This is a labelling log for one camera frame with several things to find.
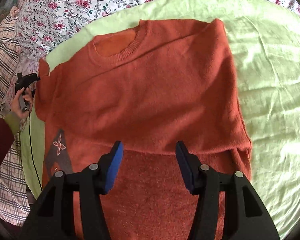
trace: black cable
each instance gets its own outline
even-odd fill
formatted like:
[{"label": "black cable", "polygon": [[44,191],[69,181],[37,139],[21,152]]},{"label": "black cable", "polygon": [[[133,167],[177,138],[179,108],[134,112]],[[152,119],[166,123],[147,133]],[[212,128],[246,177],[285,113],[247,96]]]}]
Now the black cable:
[{"label": "black cable", "polygon": [[41,192],[42,192],[42,186],[41,186],[41,183],[40,183],[40,180],[39,180],[37,168],[35,167],[34,160],[33,160],[32,145],[31,145],[31,132],[30,132],[30,127],[31,127],[30,109],[28,111],[29,111],[29,138],[30,138],[30,148],[31,148],[32,163],[33,163],[33,166],[34,166],[34,169],[35,169],[35,174],[37,174],[38,182],[39,182],[40,189],[41,189]]}]

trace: green bedsheet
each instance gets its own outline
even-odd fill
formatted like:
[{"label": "green bedsheet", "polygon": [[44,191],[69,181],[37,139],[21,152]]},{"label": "green bedsheet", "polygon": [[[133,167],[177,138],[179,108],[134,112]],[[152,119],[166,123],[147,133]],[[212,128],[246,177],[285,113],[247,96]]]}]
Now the green bedsheet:
[{"label": "green bedsheet", "polygon": [[[264,0],[157,0],[90,23],[46,60],[52,70],[93,36],[134,27],[140,19],[189,18],[206,22],[219,18],[225,23],[242,114],[253,141],[252,184],[282,239],[300,218],[299,16]],[[31,137],[36,167],[42,174],[44,123],[35,111]],[[21,134],[21,147],[26,182],[38,196],[28,127]]]}]

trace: blue foam pad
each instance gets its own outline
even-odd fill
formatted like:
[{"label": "blue foam pad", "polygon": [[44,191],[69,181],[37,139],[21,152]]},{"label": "blue foam pad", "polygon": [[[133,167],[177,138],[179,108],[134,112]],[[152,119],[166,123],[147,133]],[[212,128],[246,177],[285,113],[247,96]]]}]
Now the blue foam pad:
[{"label": "blue foam pad", "polygon": [[122,160],[122,156],[123,156],[123,144],[120,143],[115,154],[114,157],[112,158],[112,162],[109,166],[107,175],[106,175],[106,183],[105,183],[105,192],[108,193],[114,184],[114,180],[117,177],[118,174],[118,170],[121,164],[121,160]]}]

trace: human hand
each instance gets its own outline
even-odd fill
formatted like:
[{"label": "human hand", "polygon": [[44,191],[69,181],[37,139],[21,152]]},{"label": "human hand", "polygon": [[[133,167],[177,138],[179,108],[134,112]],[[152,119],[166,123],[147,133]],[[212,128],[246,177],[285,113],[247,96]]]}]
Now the human hand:
[{"label": "human hand", "polygon": [[[22,88],[17,91],[16,96],[14,97],[12,104],[11,104],[11,111],[14,112],[17,117],[20,119],[26,119],[29,116],[29,111],[31,113],[32,111],[32,106],[33,106],[33,98],[32,98],[32,93],[30,88],[27,88],[25,91],[26,95],[22,95],[23,91],[25,91],[25,88]],[[20,103],[19,103],[19,97],[23,97],[25,101],[28,101],[30,103],[30,108],[29,111],[22,112],[20,108]]]}]

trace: person's arm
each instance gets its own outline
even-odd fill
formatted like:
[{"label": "person's arm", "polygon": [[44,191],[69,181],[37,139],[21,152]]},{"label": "person's arm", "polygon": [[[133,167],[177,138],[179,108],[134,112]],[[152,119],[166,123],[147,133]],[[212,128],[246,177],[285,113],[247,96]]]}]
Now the person's arm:
[{"label": "person's arm", "polygon": [[[20,120],[28,117],[29,112],[22,112],[19,104],[19,97],[22,95],[24,88],[16,93],[15,98],[11,104],[11,112],[5,117],[0,118],[0,165],[7,155],[13,141],[15,134],[19,131]],[[26,95],[22,96],[30,103],[30,112],[32,111],[33,99],[31,90],[27,88]]]}]

